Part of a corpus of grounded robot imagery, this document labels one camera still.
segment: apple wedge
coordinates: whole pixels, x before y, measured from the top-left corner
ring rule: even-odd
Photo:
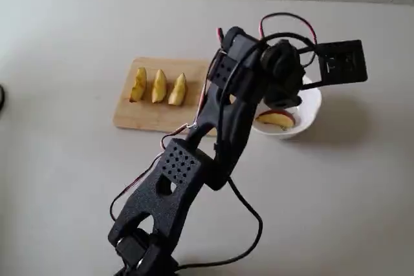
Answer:
[[[159,69],[155,74],[153,89],[151,92],[151,101],[153,103],[160,103],[167,94],[167,78],[164,71]]]
[[[147,87],[147,71],[144,67],[138,68],[135,76],[135,85],[132,88],[129,101],[131,103],[141,100]]]
[[[284,110],[269,110],[261,113],[256,121],[265,124],[274,124],[280,126],[282,129],[290,129],[295,125],[293,115]]]
[[[187,79],[186,75],[182,73],[174,82],[174,87],[169,95],[168,104],[174,106],[180,106],[184,101],[184,97],[187,92]]]

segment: black robotic arm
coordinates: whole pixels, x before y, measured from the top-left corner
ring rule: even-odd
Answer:
[[[290,37],[307,47],[297,49]],[[321,81],[303,85],[300,54],[318,55]],[[221,41],[209,68],[211,81],[200,113],[185,139],[173,138],[149,176],[128,198],[109,232],[109,242],[125,267],[117,275],[174,275],[179,269],[171,254],[178,244],[188,210],[206,184],[222,188],[234,170],[250,134],[256,107],[263,100],[271,108],[299,105],[301,89],[365,81],[367,71],[360,41],[315,45],[291,33],[256,39],[237,27]],[[235,96],[230,102],[229,96]],[[211,129],[217,129],[215,158],[198,149]],[[148,216],[153,231],[138,228]]]

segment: wire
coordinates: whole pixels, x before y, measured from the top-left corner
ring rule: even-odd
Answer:
[[[229,177],[229,179],[228,179],[228,184],[232,188],[232,190],[233,190],[234,194],[236,195],[236,197],[247,208],[247,210],[249,210],[249,212],[257,219],[257,222],[259,223],[259,228],[257,230],[257,235],[256,235],[256,238],[253,241],[253,244],[245,252],[243,252],[240,255],[237,255],[237,256],[235,256],[231,259],[217,261],[217,262],[209,262],[209,263],[185,264],[185,265],[179,266],[176,271],[186,270],[188,268],[208,268],[208,267],[212,267],[212,266],[221,266],[221,265],[231,264],[231,263],[234,263],[238,260],[241,260],[241,259],[247,257],[249,254],[251,254],[251,252],[259,244],[261,235],[263,233],[263,220],[262,220],[262,218],[260,217],[259,213],[256,210],[254,210],[254,208],[246,201],[246,199],[240,193],[238,188],[235,186],[235,184],[234,184],[231,177]]]
[[[271,17],[276,17],[276,16],[289,16],[289,17],[292,17],[294,19],[297,19],[297,20],[301,21],[306,26],[308,26],[310,32],[312,33],[314,44],[315,45],[318,44],[318,40],[316,39],[316,32],[315,32],[315,29],[313,28],[313,26],[306,19],[304,19],[303,17],[301,17],[297,14],[290,13],[290,12],[276,12],[276,13],[271,13],[271,14],[268,14],[268,15],[262,17],[261,20],[260,20],[260,24],[259,24],[259,33],[260,33],[261,38],[263,38],[265,36],[264,31],[263,31],[263,22],[266,19],[270,19]],[[303,68],[306,68],[310,64],[312,64],[313,61],[315,60],[315,57],[316,57],[316,53],[314,52],[312,57],[310,58],[309,62],[306,63],[305,65],[303,65]]]
[[[115,202],[125,193],[128,192],[129,189],[131,189],[138,181],[140,181],[154,166],[155,162],[162,156],[164,152],[159,153],[154,160],[152,161],[151,165],[143,172],[141,173],[138,177],[135,178],[134,181],[132,181],[128,186],[125,187],[125,189],[123,189],[112,201],[111,205],[109,206],[109,214],[111,215],[112,220],[116,221],[116,218],[113,214],[113,208],[114,208],[114,204]]]
[[[281,38],[281,37],[289,37],[293,39],[297,39],[302,41],[304,44],[306,44],[312,51],[315,52],[316,55],[322,56],[316,47],[314,43],[309,38],[303,37],[301,35],[292,33],[292,32],[277,32],[275,34],[271,34],[267,37],[264,37],[260,39],[255,45],[251,46],[250,49],[248,49],[244,56],[240,59],[240,61],[234,66],[233,70],[231,71],[230,75],[227,78],[227,82],[224,85],[223,91],[221,93],[221,99],[220,99],[220,105],[219,105],[219,119],[217,121],[217,156],[218,160],[220,162],[220,159],[222,157],[222,151],[223,151],[223,113],[224,113],[224,104],[225,104],[225,98],[228,93],[229,86],[232,82],[232,78],[234,77],[235,73],[239,70],[241,65],[246,61],[248,57],[250,57],[253,52],[255,52],[259,47],[264,45],[270,40]]]

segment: black object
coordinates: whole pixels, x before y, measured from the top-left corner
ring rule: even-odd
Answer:
[[[245,34],[238,27],[231,28],[224,36],[223,53],[217,56],[208,75],[211,85],[197,126],[185,140],[170,141],[156,168],[128,198],[109,232],[109,242],[125,264],[117,275],[174,275],[180,269],[171,254],[179,241],[187,212],[204,184],[218,190],[229,181],[247,144],[256,107],[262,99],[272,108],[292,107],[301,103],[298,96],[301,89],[367,79],[360,41],[316,46],[310,42],[310,48],[299,50],[283,39],[273,46],[266,42]],[[319,83],[303,85],[305,71],[300,54],[310,51],[319,56],[322,79]],[[236,97],[233,103],[230,103],[230,94]],[[222,103],[225,104],[223,115],[219,113]],[[219,123],[221,146],[212,159],[198,146],[202,137]],[[138,227],[150,215],[154,226],[147,233]]]
[[[304,85],[303,90],[367,81],[368,73],[360,40],[322,43],[318,48],[325,54],[324,58],[319,57],[321,81]]]
[[[3,110],[6,102],[6,92],[3,86],[0,84],[0,112]]]

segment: black cable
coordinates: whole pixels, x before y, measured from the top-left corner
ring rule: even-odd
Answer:
[[[6,92],[3,86],[0,85],[0,112],[3,110],[6,102]]]
[[[229,179],[228,179],[228,184],[232,188],[234,194],[240,200],[240,202],[247,208],[247,210],[249,210],[249,212],[259,222],[259,229],[257,230],[257,235],[256,235],[256,238],[253,241],[253,244],[245,252],[243,252],[240,255],[237,255],[236,257],[233,257],[231,259],[217,261],[217,262],[209,262],[209,263],[185,264],[185,265],[179,266],[176,269],[176,271],[186,270],[188,268],[209,268],[209,267],[212,267],[212,266],[221,266],[221,265],[231,264],[231,263],[234,263],[238,260],[241,260],[241,259],[247,257],[249,254],[251,254],[251,252],[254,250],[254,248],[256,248],[257,244],[259,244],[259,241],[260,241],[260,238],[261,238],[261,235],[262,235],[262,232],[263,232],[263,220],[262,220],[262,218],[260,217],[259,213],[257,213],[257,211],[254,210],[254,208],[246,201],[246,199],[240,193],[238,188],[235,186],[235,184],[234,184],[231,177],[229,177]]]
[[[220,159],[222,157],[222,151],[223,151],[223,113],[224,113],[224,105],[225,105],[225,98],[228,93],[229,86],[232,82],[232,78],[234,77],[235,73],[239,70],[240,66],[246,61],[246,59],[253,54],[254,51],[256,51],[259,47],[264,46],[265,43],[267,43],[270,40],[276,39],[276,38],[282,38],[282,37],[288,37],[293,38],[302,41],[304,44],[306,44],[313,52],[315,52],[316,55],[322,56],[318,52],[317,46],[309,40],[309,38],[303,37],[301,35],[292,33],[292,32],[277,32],[275,34],[271,34],[269,36],[266,36],[262,39],[260,39],[255,45],[253,45],[250,49],[246,51],[244,56],[240,59],[240,61],[234,66],[233,70],[231,71],[230,75],[227,78],[227,82],[224,85],[223,91],[221,93],[221,99],[220,99],[220,106],[219,106],[219,119],[217,122],[217,156],[218,160],[220,162]]]
[[[268,14],[266,16],[263,16],[261,18],[260,24],[259,24],[259,33],[262,37],[265,36],[264,35],[264,30],[263,30],[263,22],[266,19],[269,19],[271,17],[276,17],[276,16],[289,16],[289,17],[292,17],[294,19],[298,19],[299,21],[305,23],[309,27],[310,32],[312,32],[314,44],[315,45],[318,44],[318,40],[316,39],[316,32],[315,32],[315,29],[313,28],[313,26],[305,18],[303,18],[303,17],[301,17],[297,14],[290,13],[290,12],[276,12],[276,13],[271,13],[271,14]],[[313,63],[313,61],[315,60],[315,57],[316,57],[316,53],[314,52],[312,57],[310,58],[309,62],[303,65],[303,68],[306,68],[306,67],[310,66]]]

